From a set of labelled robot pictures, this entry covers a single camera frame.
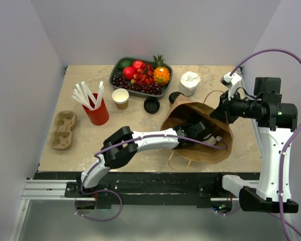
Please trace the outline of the black coffee cup lid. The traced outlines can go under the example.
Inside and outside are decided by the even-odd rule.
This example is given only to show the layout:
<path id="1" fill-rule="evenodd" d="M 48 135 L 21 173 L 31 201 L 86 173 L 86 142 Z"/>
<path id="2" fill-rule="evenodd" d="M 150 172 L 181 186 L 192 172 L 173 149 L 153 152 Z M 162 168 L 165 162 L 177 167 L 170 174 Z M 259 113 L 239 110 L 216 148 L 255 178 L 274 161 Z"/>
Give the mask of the black coffee cup lid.
<path id="1" fill-rule="evenodd" d="M 170 95 L 169 95 L 169 103 L 170 105 L 172 105 L 175 100 L 180 96 L 180 95 L 183 95 L 181 92 L 179 91 L 175 91 L 175 92 L 172 92 Z"/>

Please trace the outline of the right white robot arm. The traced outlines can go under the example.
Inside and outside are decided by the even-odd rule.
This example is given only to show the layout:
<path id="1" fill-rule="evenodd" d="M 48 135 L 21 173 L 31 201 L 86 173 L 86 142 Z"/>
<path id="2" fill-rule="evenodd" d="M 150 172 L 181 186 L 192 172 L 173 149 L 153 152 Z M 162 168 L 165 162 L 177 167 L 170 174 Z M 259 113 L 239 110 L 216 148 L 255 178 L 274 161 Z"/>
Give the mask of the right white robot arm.
<path id="1" fill-rule="evenodd" d="M 280 94 L 281 79 L 257 77 L 253 95 L 241 98 L 238 90 L 242 78 L 226 74 L 221 83 L 227 91 L 220 95 L 218 107 L 210 117 L 225 124 L 239 117 L 255 120 L 261 139 L 262 166 L 257 187 L 237 175 L 221 174 L 213 185 L 214 193 L 238 197 L 243 211 L 268 213 L 297 213 L 298 204 L 292 200 L 289 188 L 290 148 L 283 147 L 297 129 L 297 108 L 283 103 Z"/>

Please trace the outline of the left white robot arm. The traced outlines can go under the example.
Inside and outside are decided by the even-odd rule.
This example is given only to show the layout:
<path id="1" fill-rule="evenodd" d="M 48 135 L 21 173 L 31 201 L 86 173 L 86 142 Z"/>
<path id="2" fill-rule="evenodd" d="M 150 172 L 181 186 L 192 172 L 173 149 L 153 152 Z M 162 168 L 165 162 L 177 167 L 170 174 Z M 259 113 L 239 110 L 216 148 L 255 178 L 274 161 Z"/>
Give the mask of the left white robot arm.
<path id="1" fill-rule="evenodd" d="M 217 149 L 209 124 L 204 121 L 186 123 L 156 132 L 137 132 L 124 126 L 103 142 L 94 157 L 96 161 L 77 177 L 76 191 L 90 196 L 94 187 L 112 169 L 127 165 L 135 154 L 157 149 L 188 150 L 195 145 Z"/>

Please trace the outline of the brown paper cups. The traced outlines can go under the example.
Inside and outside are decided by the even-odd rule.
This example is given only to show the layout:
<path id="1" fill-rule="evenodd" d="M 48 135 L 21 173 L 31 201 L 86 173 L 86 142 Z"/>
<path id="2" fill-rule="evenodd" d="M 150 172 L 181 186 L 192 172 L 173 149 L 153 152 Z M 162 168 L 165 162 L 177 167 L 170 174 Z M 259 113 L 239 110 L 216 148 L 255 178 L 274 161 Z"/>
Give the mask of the brown paper cups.
<path id="1" fill-rule="evenodd" d="M 119 88 L 112 93 L 112 100 L 115 102 L 119 110 L 124 110 L 128 107 L 129 93 L 126 89 Z"/>

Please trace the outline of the brown paper bag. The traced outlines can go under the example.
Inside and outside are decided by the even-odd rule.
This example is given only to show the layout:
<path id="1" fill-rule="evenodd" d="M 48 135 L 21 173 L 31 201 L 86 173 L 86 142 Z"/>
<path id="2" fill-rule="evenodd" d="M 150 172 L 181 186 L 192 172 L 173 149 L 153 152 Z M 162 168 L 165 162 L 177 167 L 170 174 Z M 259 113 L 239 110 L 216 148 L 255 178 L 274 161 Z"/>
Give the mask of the brown paper bag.
<path id="1" fill-rule="evenodd" d="M 201 102 L 193 102 L 184 95 L 180 95 L 171 105 L 162 123 L 162 131 L 180 125 L 197 125 L 197 123 L 203 122 L 205 127 L 203 138 L 209 134 L 222 137 L 221 141 L 210 147 L 204 144 L 203 141 L 200 141 L 199 144 L 189 142 L 185 149 L 174 149 L 178 155 L 191 161 L 208 164 L 220 163 L 230 156 L 233 146 L 233 133 L 227 124 L 209 117 L 213 110 L 210 106 Z"/>

